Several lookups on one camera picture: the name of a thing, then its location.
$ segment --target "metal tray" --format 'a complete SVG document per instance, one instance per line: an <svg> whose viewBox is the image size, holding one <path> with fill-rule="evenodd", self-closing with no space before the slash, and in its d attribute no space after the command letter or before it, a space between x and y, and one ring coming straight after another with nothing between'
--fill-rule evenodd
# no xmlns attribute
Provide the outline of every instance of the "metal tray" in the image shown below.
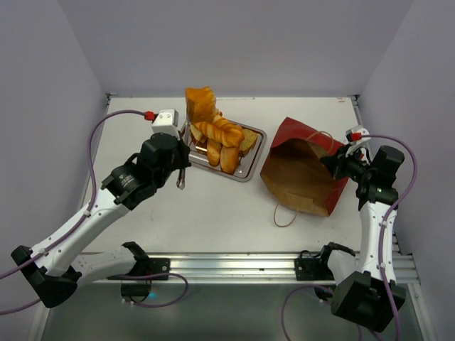
<svg viewBox="0 0 455 341"><path fill-rule="evenodd" d="M264 148L267 134L265 133L265 131L258 128L254 128L252 126L245 126L244 124L237 123L234 121L231 122L233 124L240 125L242 128L249 129L257 133L257 140L255 146L246 156L239 157L240 160L237 165L237 168L235 169L234 174L231 175L223 173L221 171L220 165L216 167L211 166L208 163L207 159L207 143L202 144L201 142L197 142L194 140L193 136L191 136L189 141L189 147L191 150L190 162L193 164L194 167L202 168L205 169L206 171L225 176L226 178L230 178L245 183L253 176L257 162L259 160L259 156L261 155L262 149Z"/></svg>

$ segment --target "metal frame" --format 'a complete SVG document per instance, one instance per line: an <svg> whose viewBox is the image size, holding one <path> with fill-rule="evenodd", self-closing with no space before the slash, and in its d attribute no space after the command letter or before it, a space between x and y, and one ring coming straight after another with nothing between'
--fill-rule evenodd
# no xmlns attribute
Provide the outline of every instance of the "metal frame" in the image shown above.
<svg viewBox="0 0 455 341"><path fill-rule="evenodd" d="M362 119L357 98L350 96L359 124ZM88 185L88 174L85 189L80 198L80 207ZM427 305L422 295L422 288L412 256L399 253L396 236L393 237L393 265L397 283L407 284L414 310L425 341L436 341L437 336L429 319ZM153 258L169 258L171 272L181 274L190 284L297 284L314 283L321 285L335 284L334 281L297 281L294 273L296 253L280 254L149 254ZM169 277L168 283L179 283L181 279ZM115 283L102 280L95 283ZM41 340L50 309L39 305L35 319L28 335L28 341Z"/></svg>

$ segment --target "red bag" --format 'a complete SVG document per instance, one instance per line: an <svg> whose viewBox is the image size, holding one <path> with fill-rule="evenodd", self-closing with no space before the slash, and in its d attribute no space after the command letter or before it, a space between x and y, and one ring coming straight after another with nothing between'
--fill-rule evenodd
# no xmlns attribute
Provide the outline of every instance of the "red bag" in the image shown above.
<svg viewBox="0 0 455 341"><path fill-rule="evenodd" d="M324 217L335 209L348 179L334 180L319 159L343 144L324 134L289 117L279 126L261 170L279 204Z"/></svg>

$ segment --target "bread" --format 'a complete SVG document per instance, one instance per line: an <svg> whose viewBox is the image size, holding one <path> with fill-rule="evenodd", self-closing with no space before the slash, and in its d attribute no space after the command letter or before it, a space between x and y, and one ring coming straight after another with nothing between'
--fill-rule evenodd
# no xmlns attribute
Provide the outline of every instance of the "bread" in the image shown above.
<svg viewBox="0 0 455 341"><path fill-rule="evenodd" d="M211 166L220 164L221 143L212 139L207 140L207 159Z"/></svg>
<svg viewBox="0 0 455 341"><path fill-rule="evenodd" d="M257 141L257 133L249 130L243 129L243 135L245 136L245 140L242 141L240 144L240 156L246 156L254 147Z"/></svg>
<svg viewBox="0 0 455 341"><path fill-rule="evenodd" d="M220 164L221 170L227 174L233 174L239 161L239 148L226 147L221 148Z"/></svg>
<svg viewBox="0 0 455 341"><path fill-rule="evenodd" d="M186 113L192 123L213 121L218 113L215 94L209 87L188 88L185 91Z"/></svg>
<svg viewBox="0 0 455 341"><path fill-rule="evenodd" d="M204 143L207 141L207 136L202 134L194 125L190 125L191 134L198 142Z"/></svg>
<svg viewBox="0 0 455 341"><path fill-rule="evenodd" d="M226 147L238 147L245 138L243 133L235 128L234 124L222 117L213 124L197 122L194 126L209 139L220 142Z"/></svg>

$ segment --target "gray floor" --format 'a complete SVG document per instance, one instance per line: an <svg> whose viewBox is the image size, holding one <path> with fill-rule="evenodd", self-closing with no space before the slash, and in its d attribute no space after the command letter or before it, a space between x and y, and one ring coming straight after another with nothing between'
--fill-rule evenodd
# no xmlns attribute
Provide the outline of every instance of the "gray floor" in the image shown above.
<svg viewBox="0 0 455 341"><path fill-rule="evenodd" d="M285 340L280 309L295 285L192 285L178 304L161 309L130 308L120 303L119 284L81 288L70 300L52 309L43 341L178 340L276 341ZM169 301L183 286L154 283L155 297ZM420 341L411 299L400 310L402 341ZM295 293L286 309L286 326L296 340L357 340L354 324L332 316L311 290ZM382 334L393 340L393 323ZM374 340L363 329L363 341Z"/></svg>

